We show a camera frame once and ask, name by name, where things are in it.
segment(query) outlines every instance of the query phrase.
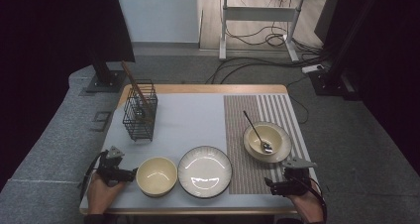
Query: desk leg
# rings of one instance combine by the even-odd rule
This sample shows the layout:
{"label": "desk leg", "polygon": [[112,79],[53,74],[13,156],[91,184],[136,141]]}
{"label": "desk leg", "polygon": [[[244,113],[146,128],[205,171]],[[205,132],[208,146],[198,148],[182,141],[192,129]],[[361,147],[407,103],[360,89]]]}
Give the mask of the desk leg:
{"label": "desk leg", "polygon": [[219,59],[226,59],[226,12],[228,0],[223,0],[222,35],[220,36]]}
{"label": "desk leg", "polygon": [[290,54],[292,61],[299,61],[295,50],[295,44],[292,41],[294,30],[296,29],[297,20],[299,19],[300,11],[302,10],[303,0],[299,0],[299,3],[294,11],[293,21],[290,27],[287,29],[287,35],[284,35],[284,42],[286,43],[287,50]]}

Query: utensil holder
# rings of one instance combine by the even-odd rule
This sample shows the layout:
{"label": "utensil holder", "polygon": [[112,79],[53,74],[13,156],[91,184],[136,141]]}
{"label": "utensil holder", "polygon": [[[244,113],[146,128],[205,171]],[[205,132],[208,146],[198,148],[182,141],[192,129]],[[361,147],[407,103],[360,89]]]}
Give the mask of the utensil holder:
{"label": "utensil holder", "polygon": [[123,124],[134,141],[138,139],[152,140],[158,110],[158,97],[155,86],[148,79],[137,79],[136,82],[146,101],[141,99],[141,95],[136,89],[130,88],[127,102],[124,106]]}

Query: striped mat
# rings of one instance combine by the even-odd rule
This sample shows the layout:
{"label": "striped mat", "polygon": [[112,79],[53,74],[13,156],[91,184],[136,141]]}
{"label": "striped mat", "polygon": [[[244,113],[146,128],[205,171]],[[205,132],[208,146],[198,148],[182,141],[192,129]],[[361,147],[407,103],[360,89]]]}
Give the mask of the striped mat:
{"label": "striped mat", "polygon": [[263,178],[268,177],[273,181],[284,179],[283,168],[279,164],[262,163],[245,149],[243,134],[250,124],[244,110],[252,121],[275,123],[287,132],[292,142],[292,151],[287,160],[299,157],[310,161],[287,94],[225,95],[224,109],[227,155],[233,168],[230,194],[270,194]]}

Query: spoon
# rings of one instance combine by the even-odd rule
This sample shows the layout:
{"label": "spoon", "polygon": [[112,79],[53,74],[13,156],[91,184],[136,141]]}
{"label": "spoon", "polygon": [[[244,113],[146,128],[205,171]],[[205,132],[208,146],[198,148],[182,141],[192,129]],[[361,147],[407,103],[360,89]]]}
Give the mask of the spoon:
{"label": "spoon", "polygon": [[253,122],[251,122],[251,119],[250,119],[250,117],[248,117],[248,114],[245,110],[244,110],[244,114],[247,117],[248,122],[250,122],[251,126],[253,127],[254,131],[256,132],[257,137],[259,137],[260,142],[261,142],[261,146],[262,146],[262,150],[264,152],[266,152],[267,154],[271,154],[272,153],[272,147],[269,144],[263,142],[262,138],[260,137],[259,133],[257,132],[257,129],[254,127]]}

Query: beige bowl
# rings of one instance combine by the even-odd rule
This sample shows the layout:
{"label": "beige bowl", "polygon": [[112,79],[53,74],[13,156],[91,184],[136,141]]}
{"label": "beige bowl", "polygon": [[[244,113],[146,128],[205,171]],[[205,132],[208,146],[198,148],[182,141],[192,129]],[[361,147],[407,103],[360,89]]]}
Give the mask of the beige bowl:
{"label": "beige bowl", "polygon": [[254,129],[250,126],[245,133],[245,142],[248,142],[253,152],[262,156],[273,156],[275,155],[283,143],[282,135],[285,133],[284,129],[273,123],[268,122],[257,122],[254,123],[254,127],[259,133],[262,141],[269,144],[272,147],[272,153],[266,153],[263,151],[261,141],[257,136]]}
{"label": "beige bowl", "polygon": [[172,190],[177,177],[177,169],[172,161],[166,158],[151,158],[137,169],[136,181],[145,195],[160,197]]}

